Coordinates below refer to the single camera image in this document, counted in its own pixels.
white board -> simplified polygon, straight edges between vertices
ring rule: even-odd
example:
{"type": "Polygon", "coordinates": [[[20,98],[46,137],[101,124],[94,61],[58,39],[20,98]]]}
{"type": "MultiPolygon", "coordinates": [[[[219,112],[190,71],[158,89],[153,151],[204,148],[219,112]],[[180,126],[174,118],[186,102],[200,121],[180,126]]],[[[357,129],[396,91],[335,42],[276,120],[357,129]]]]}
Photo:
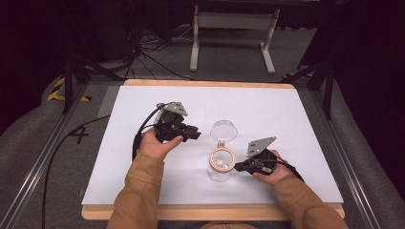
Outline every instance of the white board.
{"type": "Polygon", "coordinates": [[[295,89],[224,87],[121,86],[103,137],[83,205],[110,205],[124,185],[130,167],[134,136],[158,103],[180,101],[188,116],[184,123],[202,132],[165,160],[160,204],[274,203],[268,185],[247,172],[232,172],[226,182],[207,174],[208,155],[216,147],[210,137],[213,124],[230,120],[237,137],[226,143],[246,159],[249,141],[269,136],[277,150],[295,166],[306,184],[326,203],[342,203],[307,114],[295,89]]]}

glass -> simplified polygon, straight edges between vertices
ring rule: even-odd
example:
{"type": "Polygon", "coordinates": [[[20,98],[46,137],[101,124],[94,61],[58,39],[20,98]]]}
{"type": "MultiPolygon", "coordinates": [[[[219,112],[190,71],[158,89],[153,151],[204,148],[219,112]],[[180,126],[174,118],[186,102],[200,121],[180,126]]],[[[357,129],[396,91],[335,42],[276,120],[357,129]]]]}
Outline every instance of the glass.
{"type": "Polygon", "coordinates": [[[229,142],[238,135],[238,130],[231,121],[221,120],[214,123],[211,130],[211,137],[216,142],[229,142]]]}
{"type": "Polygon", "coordinates": [[[238,135],[238,131],[231,121],[217,121],[211,130],[211,137],[218,142],[217,148],[211,151],[209,155],[208,175],[211,179],[223,182],[230,178],[233,167],[235,166],[235,154],[225,143],[229,142],[238,135]]]}

tan jacket sleeve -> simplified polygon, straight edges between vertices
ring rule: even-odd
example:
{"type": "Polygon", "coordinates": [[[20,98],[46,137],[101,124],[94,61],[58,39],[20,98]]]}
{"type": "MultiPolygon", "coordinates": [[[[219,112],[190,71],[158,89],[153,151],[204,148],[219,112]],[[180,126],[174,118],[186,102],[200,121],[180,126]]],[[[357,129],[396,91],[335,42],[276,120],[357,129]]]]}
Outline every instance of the tan jacket sleeve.
{"type": "Polygon", "coordinates": [[[114,203],[109,229],[158,227],[157,206],[164,162],[138,154],[125,178],[125,186],[114,203]]]}
{"type": "Polygon", "coordinates": [[[288,175],[277,182],[273,192],[296,229],[348,228],[335,210],[294,175],[288,175]]]}

wooden table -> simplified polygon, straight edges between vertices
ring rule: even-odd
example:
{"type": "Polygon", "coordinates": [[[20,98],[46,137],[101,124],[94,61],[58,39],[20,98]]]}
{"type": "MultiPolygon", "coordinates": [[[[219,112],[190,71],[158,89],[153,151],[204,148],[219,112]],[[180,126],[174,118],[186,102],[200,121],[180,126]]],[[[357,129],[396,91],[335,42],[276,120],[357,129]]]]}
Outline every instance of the wooden table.
{"type": "MultiPolygon", "coordinates": [[[[293,89],[289,84],[209,82],[180,80],[138,80],[129,79],[125,86],[184,86],[184,87],[235,87],[293,89]]],[[[342,218],[345,212],[341,204],[330,204],[342,218]]],[[[85,219],[109,219],[113,205],[83,206],[85,219]]],[[[277,204],[196,204],[159,205],[158,219],[162,220],[288,220],[277,204]]]]}

metal stand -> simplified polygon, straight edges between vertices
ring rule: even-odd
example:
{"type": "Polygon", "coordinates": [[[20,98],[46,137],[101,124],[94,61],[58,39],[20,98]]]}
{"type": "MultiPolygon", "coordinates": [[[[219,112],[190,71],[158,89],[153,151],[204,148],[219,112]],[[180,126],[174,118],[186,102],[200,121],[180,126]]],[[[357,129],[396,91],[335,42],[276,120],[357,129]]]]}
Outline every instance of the metal stand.
{"type": "Polygon", "coordinates": [[[199,6],[195,6],[193,24],[194,42],[191,52],[190,71],[195,72],[198,66],[200,47],[199,28],[228,28],[267,30],[266,41],[260,43],[260,49],[266,63],[267,72],[275,74],[268,47],[270,46],[271,37],[277,24],[279,12],[279,10],[275,10],[273,14],[200,12],[199,6]]]}

